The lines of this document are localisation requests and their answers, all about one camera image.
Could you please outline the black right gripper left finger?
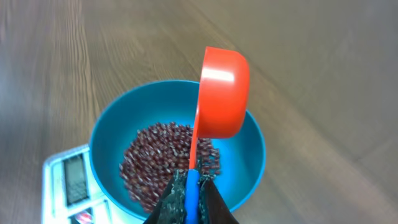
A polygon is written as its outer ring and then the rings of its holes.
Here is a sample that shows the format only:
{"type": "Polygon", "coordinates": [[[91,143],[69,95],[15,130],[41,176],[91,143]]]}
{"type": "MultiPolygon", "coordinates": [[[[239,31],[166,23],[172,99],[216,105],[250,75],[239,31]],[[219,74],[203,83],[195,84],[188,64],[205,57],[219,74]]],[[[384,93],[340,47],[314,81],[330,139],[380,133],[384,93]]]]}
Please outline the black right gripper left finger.
{"type": "Polygon", "coordinates": [[[184,224],[187,173],[176,171],[144,224],[184,224]]]}

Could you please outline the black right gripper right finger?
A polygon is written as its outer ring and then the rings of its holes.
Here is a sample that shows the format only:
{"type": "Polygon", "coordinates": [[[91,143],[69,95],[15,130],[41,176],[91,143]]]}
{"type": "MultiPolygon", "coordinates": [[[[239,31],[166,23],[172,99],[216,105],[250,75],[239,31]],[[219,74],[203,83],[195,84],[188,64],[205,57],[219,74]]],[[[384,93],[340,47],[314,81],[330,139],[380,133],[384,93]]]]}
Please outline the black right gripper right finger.
{"type": "Polygon", "coordinates": [[[197,215],[199,224],[239,224],[228,209],[210,174],[202,174],[198,186],[197,215]]]}

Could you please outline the red measuring scoop blue handle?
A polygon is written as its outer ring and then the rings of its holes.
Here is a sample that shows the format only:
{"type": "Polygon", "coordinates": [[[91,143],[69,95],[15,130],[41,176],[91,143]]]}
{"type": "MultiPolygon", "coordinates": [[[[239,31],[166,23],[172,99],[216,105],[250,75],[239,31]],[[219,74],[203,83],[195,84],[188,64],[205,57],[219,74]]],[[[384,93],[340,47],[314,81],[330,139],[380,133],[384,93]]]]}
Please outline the red measuring scoop blue handle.
{"type": "Polygon", "coordinates": [[[239,132],[246,114],[249,82],[249,66],[240,53],[216,47],[205,49],[186,181],[188,224],[198,222],[197,140],[231,138],[239,132]]]}

